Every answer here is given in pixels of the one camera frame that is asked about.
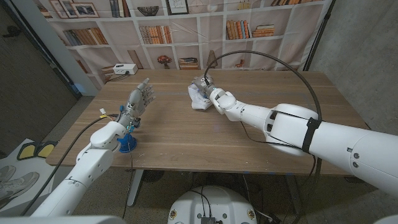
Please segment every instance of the robotic arm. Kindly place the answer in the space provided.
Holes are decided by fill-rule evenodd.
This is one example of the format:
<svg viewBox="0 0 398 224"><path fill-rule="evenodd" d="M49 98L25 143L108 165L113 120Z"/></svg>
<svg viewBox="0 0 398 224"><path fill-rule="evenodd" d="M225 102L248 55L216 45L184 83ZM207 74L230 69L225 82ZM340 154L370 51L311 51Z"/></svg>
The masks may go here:
<svg viewBox="0 0 398 224"><path fill-rule="evenodd" d="M66 179L45 199L32 217L71 215L87 188L103 174L113 161L113 154L121 147L117 140L138 128L145 107L155 99L152 86L145 79L133 90L116 121L110 121L97 130L90 143L77 156L76 165Z"/></svg>
<svg viewBox="0 0 398 224"><path fill-rule="evenodd" d="M209 98L230 121L261 130L272 147L295 156L313 154L398 197L398 136L317 121L316 112L301 106L249 105L217 88L209 75L207 80L209 85L203 76L192 81L197 94Z"/></svg>

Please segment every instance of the picture frame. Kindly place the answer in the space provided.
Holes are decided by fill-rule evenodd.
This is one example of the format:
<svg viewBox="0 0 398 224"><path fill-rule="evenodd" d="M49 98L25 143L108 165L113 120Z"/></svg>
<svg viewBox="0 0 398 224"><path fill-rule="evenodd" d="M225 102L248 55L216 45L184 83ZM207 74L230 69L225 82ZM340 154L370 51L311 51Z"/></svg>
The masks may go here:
<svg viewBox="0 0 398 224"><path fill-rule="evenodd" d="M63 9L67 13L68 17L71 19L78 18L76 15L75 10L73 10L73 7L71 3L73 3L73 0L59 0L60 4L62 5Z"/></svg>
<svg viewBox="0 0 398 224"><path fill-rule="evenodd" d="M93 3L71 3L78 18L99 18Z"/></svg>
<svg viewBox="0 0 398 224"><path fill-rule="evenodd" d="M69 19L67 12L62 7L60 1L58 0L50 0L50 4L53 7L54 11L58 14L61 19Z"/></svg>
<svg viewBox="0 0 398 224"><path fill-rule="evenodd" d="M166 0L166 5L169 16L189 13L187 0Z"/></svg>

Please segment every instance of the blue stand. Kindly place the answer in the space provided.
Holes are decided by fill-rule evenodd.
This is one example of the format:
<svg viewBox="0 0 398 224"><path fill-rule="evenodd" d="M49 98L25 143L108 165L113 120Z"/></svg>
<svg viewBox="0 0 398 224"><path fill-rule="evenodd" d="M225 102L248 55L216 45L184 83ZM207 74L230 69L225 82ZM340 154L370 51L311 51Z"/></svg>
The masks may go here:
<svg viewBox="0 0 398 224"><path fill-rule="evenodd" d="M118 139L118 141L121 143L121 147L119 149L119 152L121 153L131 152L137 146L137 139L132 137L130 133L126 134L124 138Z"/></svg>

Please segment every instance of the shoe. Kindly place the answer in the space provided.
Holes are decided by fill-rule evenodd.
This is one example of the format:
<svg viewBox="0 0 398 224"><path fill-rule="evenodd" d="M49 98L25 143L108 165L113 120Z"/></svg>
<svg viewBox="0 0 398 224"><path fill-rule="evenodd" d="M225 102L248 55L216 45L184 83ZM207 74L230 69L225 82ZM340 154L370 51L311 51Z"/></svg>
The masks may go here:
<svg viewBox="0 0 398 224"><path fill-rule="evenodd" d="M14 166L5 166L0 169L0 183L11 179L12 175L14 175L15 170L17 170Z"/></svg>
<svg viewBox="0 0 398 224"><path fill-rule="evenodd" d="M39 174L30 172L25 176L0 183L0 201L12 199L27 192L39 179Z"/></svg>

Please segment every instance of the table surface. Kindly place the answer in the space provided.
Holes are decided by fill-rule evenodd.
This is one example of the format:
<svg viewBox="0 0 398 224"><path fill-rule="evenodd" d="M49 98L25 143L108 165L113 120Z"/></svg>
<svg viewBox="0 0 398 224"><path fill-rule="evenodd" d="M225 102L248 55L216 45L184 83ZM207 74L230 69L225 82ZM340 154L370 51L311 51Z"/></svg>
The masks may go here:
<svg viewBox="0 0 398 224"><path fill-rule="evenodd" d="M118 82L109 82L68 130L47 158L58 163L75 136L100 115L119 113L129 93L145 78L154 86L154 100L141 116L141 127L133 136L138 144L132 152L134 169L189 170L203 172L244 172L304 175L310 172L312 156L295 157L267 144L254 142L245 135L240 122L229 121L214 106L206 111L193 110L187 87L203 70L139 70ZM217 87L230 91L237 100L273 108L290 103L315 110L305 85L292 72L210 70ZM328 122L367 128L362 118L343 95L320 72L302 72L321 104L323 119ZM64 166L75 165L77 154L90 142L90 136L108 119L92 125L77 140ZM264 135L245 125L250 137L264 141ZM348 175L324 162L324 175ZM114 154L113 167L131 167L130 154Z"/></svg>

